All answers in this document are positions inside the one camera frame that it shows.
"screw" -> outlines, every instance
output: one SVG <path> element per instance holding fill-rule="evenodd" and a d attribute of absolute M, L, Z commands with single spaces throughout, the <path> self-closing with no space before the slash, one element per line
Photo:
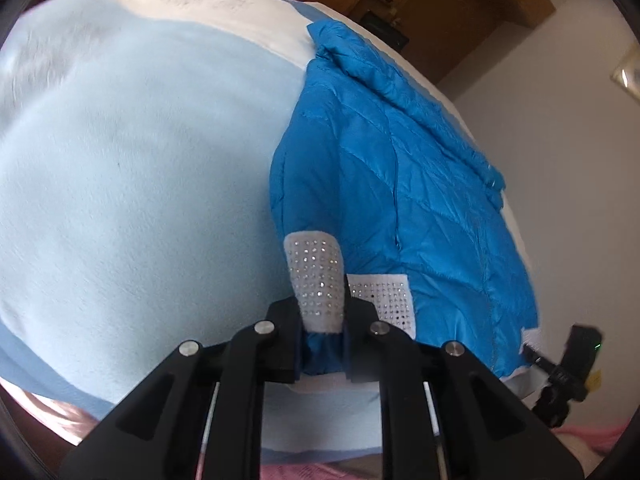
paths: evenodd
<path fill-rule="evenodd" d="M 465 353 L 465 346 L 458 341 L 449 341 L 444 346 L 444 351 L 453 357 L 460 357 L 463 353 Z"/>
<path fill-rule="evenodd" d="M 200 345 L 195 341 L 185 341 L 178 347 L 178 352 L 180 352 L 185 357 L 197 354 L 198 350 L 200 350 Z"/>
<path fill-rule="evenodd" d="M 260 335 L 266 335 L 276 330 L 276 326 L 271 321 L 258 321 L 254 325 L 254 330 Z"/>
<path fill-rule="evenodd" d="M 373 335 L 386 335 L 389 333 L 389 325 L 384 321 L 374 321 L 369 330 Z"/>

